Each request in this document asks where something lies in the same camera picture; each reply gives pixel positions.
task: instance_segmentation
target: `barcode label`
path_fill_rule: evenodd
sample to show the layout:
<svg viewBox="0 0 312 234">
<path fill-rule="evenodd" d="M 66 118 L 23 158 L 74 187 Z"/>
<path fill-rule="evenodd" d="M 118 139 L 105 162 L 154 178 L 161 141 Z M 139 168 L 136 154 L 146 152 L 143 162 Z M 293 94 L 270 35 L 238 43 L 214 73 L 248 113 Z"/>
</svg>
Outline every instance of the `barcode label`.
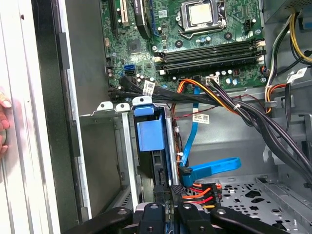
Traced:
<svg viewBox="0 0 312 234">
<path fill-rule="evenodd" d="M 155 83 L 146 80 L 144 82 L 143 96 L 152 96 L 155 89 Z"/>
<path fill-rule="evenodd" d="M 159 18 L 166 18 L 168 16 L 167 10 L 158 11 L 158 17 Z"/>
<path fill-rule="evenodd" d="M 193 122 L 209 124 L 209 115 L 195 114 L 193 115 Z"/>
</svg>

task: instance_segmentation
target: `ram slot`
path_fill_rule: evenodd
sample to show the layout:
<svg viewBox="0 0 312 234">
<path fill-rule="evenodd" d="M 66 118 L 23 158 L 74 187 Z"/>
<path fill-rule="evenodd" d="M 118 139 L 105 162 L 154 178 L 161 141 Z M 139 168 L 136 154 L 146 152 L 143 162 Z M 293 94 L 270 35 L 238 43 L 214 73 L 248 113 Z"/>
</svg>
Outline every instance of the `ram slot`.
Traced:
<svg viewBox="0 0 312 234">
<path fill-rule="evenodd" d="M 233 67 L 237 65 L 243 65 L 248 63 L 257 63 L 257 59 L 261 56 L 257 55 L 239 55 L 232 56 L 231 58 L 215 58 L 211 60 L 191 61 L 176 64 L 165 64 L 156 66 L 156 70 L 163 70 L 166 74 L 178 74 L 187 73 L 198 70 L 208 70 L 215 67 Z"/>
<path fill-rule="evenodd" d="M 219 57 L 226 57 L 230 55 L 238 55 L 238 54 L 246 54 L 250 52 L 256 52 L 256 48 L 236 48 L 232 50 L 223 49 L 217 51 L 209 51 L 209 52 L 200 52 L 196 54 L 187 54 L 187 55 L 180 55 L 175 56 L 174 58 L 165 58 L 163 60 L 164 63 L 173 63 L 173 62 L 182 62 L 187 60 L 195 60 L 195 59 L 209 59 L 209 58 L 219 58 Z"/>
<path fill-rule="evenodd" d="M 249 40 L 249 41 L 235 42 L 235 43 L 229 43 L 229 44 L 223 44 L 223 45 L 201 47 L 201 48 L 190 49 L 190 50 L 175 51 L 175 52 L 169 52 L 169 53 L 159 52 L 159 53 L 155 53 L 155 56 L 166 59 L 166 58 L 171 58 L 171 57 L 180 56 L 180 55 L 201 53 L 204 51 L 218 51 L 222 49 L 232 50 L 235 48 L 254 47 L 254 46 L 256 46 L 256 42 L 254 40 Z"/>
</svg>

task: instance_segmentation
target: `cpu socket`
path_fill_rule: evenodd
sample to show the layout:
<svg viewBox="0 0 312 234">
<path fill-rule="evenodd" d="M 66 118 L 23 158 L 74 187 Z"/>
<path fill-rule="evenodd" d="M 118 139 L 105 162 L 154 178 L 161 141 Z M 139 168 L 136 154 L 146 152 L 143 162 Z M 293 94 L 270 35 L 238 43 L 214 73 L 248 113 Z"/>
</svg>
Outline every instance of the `cpu socket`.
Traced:
<svg viewBox="0 0 312 234">
<path fill-rule="evenodd" d="M 222 31 L 226 27 L 224 2 L 220 0 L 190 0 L 181 4 L 176 21 L 183 29 L 180 35 L 191 39 L 196 34 Z"/>
</svg>

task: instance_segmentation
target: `cable tie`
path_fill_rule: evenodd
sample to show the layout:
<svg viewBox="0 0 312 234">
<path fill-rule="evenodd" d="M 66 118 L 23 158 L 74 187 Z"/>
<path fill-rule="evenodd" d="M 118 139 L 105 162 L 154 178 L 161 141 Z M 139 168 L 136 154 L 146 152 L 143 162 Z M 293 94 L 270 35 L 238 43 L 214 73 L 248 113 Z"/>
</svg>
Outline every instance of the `cable tie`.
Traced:
<svg viewBox="0 0 312 234">
<path fill-rule="evenodd" d="M 241 105 L 237 104 L 237 105 L 233 108 L 233 110 L 236 111 L 236 109 L 237 109 L 237 108 L 240 108 L 240 107 L 241 107 Z"/>
</svg>

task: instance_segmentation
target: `motherboard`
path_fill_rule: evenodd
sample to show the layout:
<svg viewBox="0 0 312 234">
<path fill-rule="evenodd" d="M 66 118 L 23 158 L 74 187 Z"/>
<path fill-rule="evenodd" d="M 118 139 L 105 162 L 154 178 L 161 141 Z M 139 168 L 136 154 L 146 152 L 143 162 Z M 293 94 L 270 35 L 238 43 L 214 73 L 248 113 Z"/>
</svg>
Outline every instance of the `motherboard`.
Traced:
<svg viewBox="0 0 312 234">
<path fill-rule="evenodd" d="M 103 0 L 102 21 L 111 87 L 124 75 L 174 91 L 184 78 L 265 85 L 258 0 Z"/>
</svg>

